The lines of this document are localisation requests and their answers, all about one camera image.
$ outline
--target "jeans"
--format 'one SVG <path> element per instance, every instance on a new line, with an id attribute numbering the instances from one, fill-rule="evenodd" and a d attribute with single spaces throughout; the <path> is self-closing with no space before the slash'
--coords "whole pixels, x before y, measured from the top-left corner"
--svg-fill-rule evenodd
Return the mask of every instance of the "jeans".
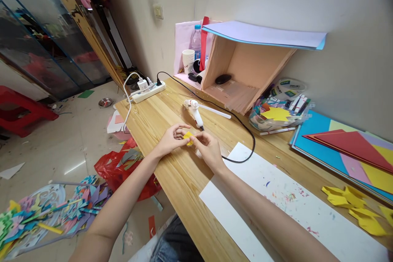
<path id="1" fill-rule="evenodd" d="M 150 262 L 203 261 L 179 216 L 175 216 L 158 240 Z"/>

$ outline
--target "power strip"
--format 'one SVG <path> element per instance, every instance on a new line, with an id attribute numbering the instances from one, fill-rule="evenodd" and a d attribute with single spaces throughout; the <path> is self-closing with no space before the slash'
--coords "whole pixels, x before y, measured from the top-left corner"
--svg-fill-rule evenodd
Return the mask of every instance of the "power strip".
<path id="1" fill-rule="evenodd" d="M 167 85 L 163 81 L 161 81 L 160 86 L 157 86 L 157 83 L 155 83 L 155 85 L 156 85 L 155 88 L 153 88 L 149 91 L 145 91 L 145 92 L 137 93 L 137 94 L 133 95 L 132 100 L 135 103 L 140 103 L 140 102 L 144 101 L 145 99 L 153 96 L 154 94 L 157 94 L 157 93 L 165 90 L 167 87 Z"/>

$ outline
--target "hand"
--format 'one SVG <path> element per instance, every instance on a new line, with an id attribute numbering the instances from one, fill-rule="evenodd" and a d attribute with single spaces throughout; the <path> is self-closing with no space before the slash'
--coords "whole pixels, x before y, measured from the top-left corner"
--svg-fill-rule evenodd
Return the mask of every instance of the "hand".
<path id="1" fill-rule="evenodd" d="M 205 163 L 210 167 L 214 174 L 226 169 L 221 157 L 220 144 L 218 140 L 205 131 L 191 136 L 190 139 L 202 154 Z"/>
<path id="2" fill-rule="evenodd" d="M 190 142 L 190 139 L 183 139 L 183 136 L 187 133 L 186 130 L 182 128 L 190 129 L 191 127 L 186 124 L 176 124 L 169 127 L 164 135 L 162 136 L 160 142 L 154 148 L 154 151 L 160 157 L 171 153 L 175 148 L 186 145 Z"/>

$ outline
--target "plastic water bottle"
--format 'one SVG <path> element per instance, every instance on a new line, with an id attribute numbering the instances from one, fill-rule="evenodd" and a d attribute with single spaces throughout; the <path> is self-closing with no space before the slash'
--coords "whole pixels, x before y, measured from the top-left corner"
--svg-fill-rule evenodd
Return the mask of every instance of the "plastic water bottle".
<path id="1" fill-rule="evenodd" d="M 201 58 L 201 47 L 201 25 L 195 25 L 190 45 L 190 49 L 195 51 L 195 60 Z"/>

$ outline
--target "red plastic bag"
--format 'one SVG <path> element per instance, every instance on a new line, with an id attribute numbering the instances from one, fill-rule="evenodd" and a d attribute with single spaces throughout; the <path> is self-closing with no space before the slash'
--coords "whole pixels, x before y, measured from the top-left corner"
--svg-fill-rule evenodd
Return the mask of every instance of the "red plastic bag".
<path id="1" fill-rule="evenodd" d="M 116 167 L 123 158 L 124 154 L 127 153 L 127 150 L 136 146 L 137 144 L 135 140 L 131 137 L 123 145 L 120 152 L 111 151 L 110 153 L 103 155 L 94 165 L 94 169 L 97 171 L 98 175 L 105 179 L 105 181 L 108 183 L 109 188 L 113 191 L 117 190 L 120 185 L 127 179 L 127 177 L 130 176 L 130 174 L 140 164 L 141 160 L 133 164 L 128 170 L 124 169 L 126 165 L 120 165 L 119 167 Z M 143 188 L 138 198 L 138 201 L 148 199 L 160 190 L 161 185 L 158 183 L 156 177 L 153 174 Z"/>

